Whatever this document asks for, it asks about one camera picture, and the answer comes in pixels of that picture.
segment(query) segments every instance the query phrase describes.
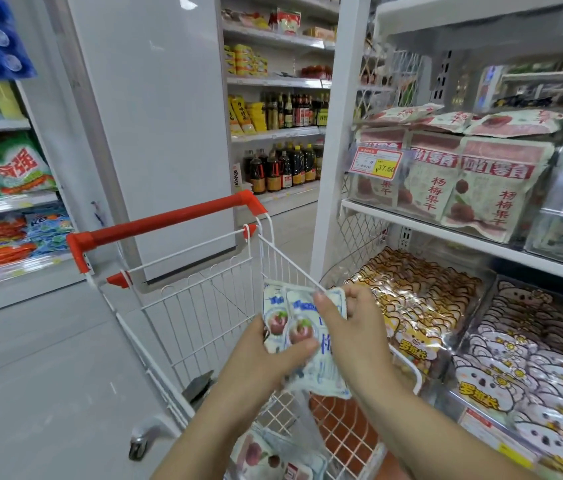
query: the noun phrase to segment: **yellow price sticker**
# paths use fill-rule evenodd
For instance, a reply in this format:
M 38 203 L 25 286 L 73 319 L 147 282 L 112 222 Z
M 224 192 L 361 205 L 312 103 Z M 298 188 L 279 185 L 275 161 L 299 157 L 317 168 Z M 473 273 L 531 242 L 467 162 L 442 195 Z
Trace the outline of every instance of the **yellow price sticker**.
M 509 459 L 520 464 L 522 467 L 533 468 L 533 464 L 531 460 L 527 459 L 524 455 L 522 455 L 518 451 L 513 450 L 507 444 L 499 443 L 499 448 L 497 448 L 497 450 L 499 451 L 499 453 L 503 453 Z
M 381 160 L 375 162 L 375 167 L 372 169 L 372 174 L 383 178 L 394 178 L 395 170 L 397 169 L 399 161 Z

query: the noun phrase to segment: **human arm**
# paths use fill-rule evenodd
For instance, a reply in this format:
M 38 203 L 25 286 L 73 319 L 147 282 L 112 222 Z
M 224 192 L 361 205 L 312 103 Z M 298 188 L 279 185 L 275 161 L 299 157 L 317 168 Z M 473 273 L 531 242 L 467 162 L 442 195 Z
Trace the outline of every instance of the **human arm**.
M 334 361 L 359 407 L 416 480 L 536 480 L 405 388 L 392 365 L 386 326 L 368 287 L 346 285 L 348 320 L 322 294 L 315 305 Z
M 264 321 L 261 316 L 253 318 L 202 407 L 151 479 L 221 479 L 238 437 L 284 377 L 308 361 L 318 347 L 318 341 L 310 339 L 269 354 L 264 347 Z

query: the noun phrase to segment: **supermarket aisle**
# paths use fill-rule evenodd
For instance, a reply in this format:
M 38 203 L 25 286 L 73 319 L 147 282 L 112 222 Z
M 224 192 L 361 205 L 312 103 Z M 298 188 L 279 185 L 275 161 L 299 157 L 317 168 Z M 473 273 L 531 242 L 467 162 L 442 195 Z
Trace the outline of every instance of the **supermarket aisle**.
M 273 218 L 280 249 L 306 268 L 316 209 Z M 162 408 L 145 379 L 86 283 L 0 310 L 0 480 L 147 478 L 169 444 L 127 460 L 133 425 Z

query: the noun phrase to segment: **red fruit image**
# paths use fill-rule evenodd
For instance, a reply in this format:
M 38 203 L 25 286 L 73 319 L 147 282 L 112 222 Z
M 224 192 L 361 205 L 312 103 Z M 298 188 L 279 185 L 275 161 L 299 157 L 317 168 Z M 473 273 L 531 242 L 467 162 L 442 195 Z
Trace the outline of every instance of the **red fruit image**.
M 270 468 L 277 468 L 280 466 L 280 457 L 277 455 L 272 455 L 268 457 L 268 466 Z
M 372 183 L 368 178 L 359 177 L 357 182 L 357 191 L 361 195 L 372 195 Z
M 413 203 L 413 194 L 410 193 L 410 190 L 406 189 L 405 187 L 401 187 L 399 189 L 397 201 L 402 205 Z
M 468 192 L 468 182 L 465 180 L 458 181 L 455 185 L 455 190 L 457 191 L 457 193 L 465 194 L 466 192 Z
M 465 203 L 455 203 L 450 208 L 450 217 L 459 222 L 472 222 L 475 220 L 475 211 Z
M 502 126 L 506 126 L 511 121 L 512 116 L 491 116 L 482 123 L 482 126 L 488 128 L 501 128 Z
M 246 450 L 246 465 L 254 467 L 262 455 L 262 447 L 257 443 L 251 443 Z
M 293 329 L 288 334 L 291 344 L 297 344 L 302 340 L 309 339 L 313 336 L 313 324 L 307 318 L 297 321 L 293 325 Z
M 288 314 L 286 312 L 275 312 L 268 319 L 268 328 L 273 335 L 281 335 L 286 323 L 288 323 Z

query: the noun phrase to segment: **shelf label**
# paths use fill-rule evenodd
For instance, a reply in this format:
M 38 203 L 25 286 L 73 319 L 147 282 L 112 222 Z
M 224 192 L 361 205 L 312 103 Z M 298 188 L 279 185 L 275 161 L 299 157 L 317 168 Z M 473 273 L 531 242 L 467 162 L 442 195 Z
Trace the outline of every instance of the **shelf label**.
M 384 150 L 372 146 L 360 146 L 357 148 L 355 158 L 352 160 L 350 171 L 371 177 L 379 177 L 383 180 L 395 178 L 399 162 L 404 153 L 398 150 Z
M 491 421 L 488 421 L 473 409 L 466 408 L 459 419 L 459 424 L 470 434 L 476 436 L 499 453 L 503 453 L 522 467 L 532 469 L 539 459 L 537 453 L 534 453 L 517 440 L 508 436 L 504 431 L 497 428 Z

